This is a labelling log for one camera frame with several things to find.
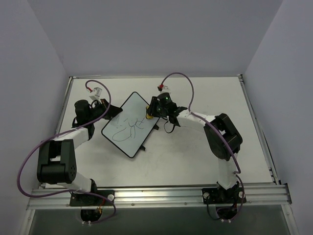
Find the yellow bone-shaped eraser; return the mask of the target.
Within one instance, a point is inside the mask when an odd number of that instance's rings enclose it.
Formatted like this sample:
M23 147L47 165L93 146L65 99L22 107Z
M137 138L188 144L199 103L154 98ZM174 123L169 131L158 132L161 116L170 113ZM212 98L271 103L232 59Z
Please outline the yellow bone-shaped eraser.
M154 116L151 113L151 108L149 105L146 106L146 116L145 117L146 117L146 119L153 119L154 118Z

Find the black framed whiteboard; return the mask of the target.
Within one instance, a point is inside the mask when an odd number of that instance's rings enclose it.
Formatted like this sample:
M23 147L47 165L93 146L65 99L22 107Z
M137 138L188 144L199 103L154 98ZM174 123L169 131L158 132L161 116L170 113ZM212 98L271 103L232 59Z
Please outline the black framed whiteboard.
M158 118L146 119L147 101L132 92L122 104L122 112L108 121L101 134L127 157L134 158L158 123Z

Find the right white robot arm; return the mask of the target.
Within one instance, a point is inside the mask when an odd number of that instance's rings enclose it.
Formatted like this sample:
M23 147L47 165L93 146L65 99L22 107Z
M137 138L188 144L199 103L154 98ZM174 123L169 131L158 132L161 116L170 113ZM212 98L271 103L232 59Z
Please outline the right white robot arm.
M238 154L243 138L230 117L221 113L217 116L194 113L189 108L177 106L169 93L153 96L146 108L146 118L166 118L175 127L187 127L205 133L211 152L218 158L218 198L223 202L235 196L233 187L236 175L241 173L235 155Z

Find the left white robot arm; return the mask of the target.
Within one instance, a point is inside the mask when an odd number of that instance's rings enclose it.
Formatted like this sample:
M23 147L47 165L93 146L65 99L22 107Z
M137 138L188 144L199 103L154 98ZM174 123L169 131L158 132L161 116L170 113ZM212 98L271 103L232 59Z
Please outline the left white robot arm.
M94 205L99 198L94 180L78 173L75 150L89 141L95 132L94 122L111 120L123 109L110 105L105 99L89 103L79 100L74 104L76 117L70 132L59 135L39 149L37 178L39 182L60 185L72 192L82 193L81 200Z

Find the whiteboard metal stand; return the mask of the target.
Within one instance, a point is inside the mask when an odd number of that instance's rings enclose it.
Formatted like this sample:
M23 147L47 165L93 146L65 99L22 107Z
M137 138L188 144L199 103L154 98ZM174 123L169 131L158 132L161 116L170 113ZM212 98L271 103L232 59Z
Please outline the whiteboard metal stand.
M158 126L157 124L155 124L155 125L153 126L153 129L155 129L155 130L159 130L159 126ZM145 150L146 150L146 148L145 148L145 146L144 146L144 145L141 145L141 146L140 146L140 148L139 148L139 150L145 151Z

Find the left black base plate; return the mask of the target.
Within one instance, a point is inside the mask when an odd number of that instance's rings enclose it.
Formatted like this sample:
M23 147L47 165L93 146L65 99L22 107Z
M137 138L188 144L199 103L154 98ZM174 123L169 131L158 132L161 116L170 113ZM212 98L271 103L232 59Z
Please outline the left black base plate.
M88 206L110 206L109 201L114 201L115 191L109 189L101 189L97 191L97 194L101 195L92 196L89 194L72 193L69 205L71 207L88 207Z

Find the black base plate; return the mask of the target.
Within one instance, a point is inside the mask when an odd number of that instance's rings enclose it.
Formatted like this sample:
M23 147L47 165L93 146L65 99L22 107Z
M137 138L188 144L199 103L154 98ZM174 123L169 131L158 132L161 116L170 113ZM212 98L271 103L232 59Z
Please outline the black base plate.
M109 189L101 189L97 191L97 194L101 195L92 196L89 194L72 193L69 205L71 207L88 207L88 206L110 206L109 201L114 201L115 191Z
M236 188L202 188L203 203L212 204L235 204L246 203L246 197L242 198L243 190L241 187Z

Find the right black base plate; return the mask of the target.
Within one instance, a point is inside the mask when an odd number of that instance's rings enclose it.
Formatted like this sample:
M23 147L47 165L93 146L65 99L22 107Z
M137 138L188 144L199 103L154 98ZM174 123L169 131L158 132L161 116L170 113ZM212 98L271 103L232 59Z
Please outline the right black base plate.
M203 203L212 204L235 204L246 203L246 197L242 198L243 190L241 187L236 188L202 188Z

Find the right side aluminium rail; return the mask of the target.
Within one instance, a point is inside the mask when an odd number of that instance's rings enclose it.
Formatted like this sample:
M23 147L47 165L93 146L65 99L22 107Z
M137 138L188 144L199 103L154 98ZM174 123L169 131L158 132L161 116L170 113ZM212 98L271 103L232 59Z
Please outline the right side aluminium rail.
M243 75L239 74L238 75L238 79L239 79L240 85L242 87L243 94L244 94L244 97L246 99L247 106L248 106L250 115L252 117L252 121L253 121L254 127L256 129L256 133L257 133L260 145L261 145L261 149L262 149L263 155L264 155L265 160L267 162L267 165L268 165L271 177L272 177L273 181L277 185L281 185L281 180L278 177L278 174L277 174L277 171L276 171L276 168L275 168L275 165L274 165L274 161L273 161L273 158L272 158L272 154L271 154L269 146L268 146L268 142L267 142L266 137L264 135L264 132L263 132L263 130L261 128L259 120L258 120L258 118L256 116L256 113L255 113L255 111L253 109L253 106L252 106L252 104L250 102L248 94L246 92Z

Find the aluminium mounting rail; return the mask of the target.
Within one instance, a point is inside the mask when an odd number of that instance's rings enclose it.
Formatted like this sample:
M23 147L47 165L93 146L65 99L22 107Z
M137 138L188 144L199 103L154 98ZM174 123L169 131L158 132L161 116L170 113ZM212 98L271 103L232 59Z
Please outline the aluminium mounting rail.
M204 186L167 188L113 188L114 204L121 208L175 208L204 207ZM247 184L245 206L290 205L291 196L287 185ZM44 198L30 198L27 209L74 209L70 194L61 193Z

